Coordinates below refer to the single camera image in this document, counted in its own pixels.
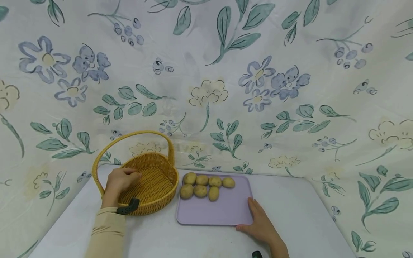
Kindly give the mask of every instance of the woven basket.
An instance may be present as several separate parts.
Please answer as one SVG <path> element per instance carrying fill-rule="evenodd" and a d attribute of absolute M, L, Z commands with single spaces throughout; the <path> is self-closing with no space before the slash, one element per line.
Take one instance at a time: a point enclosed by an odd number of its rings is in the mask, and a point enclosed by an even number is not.
<path fill-rule="evenodd" d="M 133 135 L 144 133 L 152 133 L 160 135 L 168 141 L 169 153 L 168 157 L 160 153 L 145 153 L 133 157 L 124 163 L 121 168 L 133 168 L 137 172 L 142 173 L 142 177 L 138 184 L 127 191 L 122 192 L 119 197 L 119 206 L 126 207 L 132 198 L 140 200 L 139 207 L 129 215 L 146 215 L 157 212 L 168 205 L 175 196 L 178 186 L 179 174 L 175 165 L 175 154 L 172 142 L 165 135 L 155 131 L 138 131 L 126 134 L 112 141 L 104 148 L 96 157 L 92 167 L 93 179 L 100 191 L 101 196 L 104 194 L 102 184 L 97 177 L 97 166 L 103 154 L 117 142 L 126 139 Z"/>

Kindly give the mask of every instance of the table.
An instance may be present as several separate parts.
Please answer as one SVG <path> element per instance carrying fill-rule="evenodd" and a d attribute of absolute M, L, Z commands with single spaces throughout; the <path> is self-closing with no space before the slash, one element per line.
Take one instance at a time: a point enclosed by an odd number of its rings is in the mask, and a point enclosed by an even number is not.
<path fill-rule="evenodd" d="M 102 185 L 106 185 L 107 175 L 117 167 L 103 165 L 98 169 Z M 188 172 L 179 170 L 180 179 Z M 309 182 L 300 178 L 246 176 L 254 198 L 287 244 L 290 258 L 355 257 Z M 176 196 L 154 214 L 126 217 L 124 257 L 251 258 L 256 250 L 264 258 L 270 257 L 264 245 L 234 227 L 180 225 L 175 218 L 177 203 Z M 100 193 L 91 179 L 30 258 L 83 257 L 100 205 Z"/>

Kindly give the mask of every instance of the sleeve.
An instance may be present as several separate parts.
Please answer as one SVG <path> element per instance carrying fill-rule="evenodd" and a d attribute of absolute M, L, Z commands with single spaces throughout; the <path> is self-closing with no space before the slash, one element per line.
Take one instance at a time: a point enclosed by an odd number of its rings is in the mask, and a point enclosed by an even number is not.
<path fill-rule="evenodd" d="M 122 258 L 125 216 L 116 208 L 103 208 L 96 215 L 85 258 Z"/>

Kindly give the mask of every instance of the cutting board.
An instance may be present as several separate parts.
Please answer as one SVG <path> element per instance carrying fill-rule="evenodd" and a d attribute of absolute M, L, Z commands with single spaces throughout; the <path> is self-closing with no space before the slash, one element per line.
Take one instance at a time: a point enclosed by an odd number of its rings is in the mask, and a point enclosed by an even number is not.
<path fill-rule="evenodd" d="M 196 174 L 217 176 L 208 173 Z M 219 198 L 216 201 L 209 201 L 208 197 L 198 198 L 195 195 L 187 200 L 179 197 L 176 220 L 180 224 L 210 226 L 252 224 L 252 215 L 247 202 L 248 197 L 252 197 L 248 178 L 237 174 L 219 177 L 221 179 L 231 177 L 235 181 L 235 187 L 232 189 L 220 187 Z"/>

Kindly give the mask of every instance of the fabric backdrop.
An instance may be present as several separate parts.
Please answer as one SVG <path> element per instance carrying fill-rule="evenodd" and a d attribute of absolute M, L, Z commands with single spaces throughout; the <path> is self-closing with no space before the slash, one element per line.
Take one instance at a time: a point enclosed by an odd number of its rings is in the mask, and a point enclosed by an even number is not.
<path fill-rule="evenodd" d="M 112 140 L 155 130 L 177 168 L 304 177 L 357 257 L 412 258 L 411 10 L 2 1 L 1 256 L 29 255 Z M 128 138 L 101 164 L 150 151 L 166 141 Z"/>

